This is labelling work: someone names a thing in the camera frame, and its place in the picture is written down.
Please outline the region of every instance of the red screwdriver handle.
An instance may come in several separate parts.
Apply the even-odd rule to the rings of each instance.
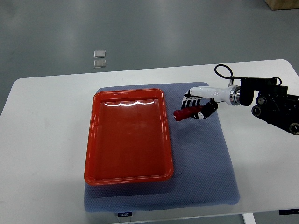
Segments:
[[[181,121],[181,120],[186,119],[194,114],[197,114],[198,112],[201,111],[202,108],[203,108],[203,106],[186,107],[182,110],[177,110],[177,111],[173,112],[173,116],[176,121]]]

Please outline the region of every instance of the mat label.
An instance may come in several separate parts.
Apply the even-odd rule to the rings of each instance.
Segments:
[[[117,213],[118,217],[127,217],[127,216],[132,216],[132,212],[122,212],[122,213]]]

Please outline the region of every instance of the orange plastic tray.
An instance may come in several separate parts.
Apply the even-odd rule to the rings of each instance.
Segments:
[[[87,144],[86,183],[163,181],[172,174],[163,92],[142,89],[97,93]]]

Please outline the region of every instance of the small clear object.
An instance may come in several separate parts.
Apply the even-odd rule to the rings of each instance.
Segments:
[[[106,67],[106,60],[105,59],[100,59],[100,60],[94,60],[94,66],[96,68],[104,68]]]
[[[105,50],[95,50],[93,54],[93,58],[105,57],[106,51]]]

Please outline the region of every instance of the blue mat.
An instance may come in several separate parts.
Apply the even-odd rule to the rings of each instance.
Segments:
[[[159,88],[164,92],[171,138],[174,174],[163,182],[89,186],[85,184],[88,212],[163,210],[191,206],[236,204],[239,191],[218,115],[205,120],[176,122],[183,95],[206,83],[118,86],[98,91]]]

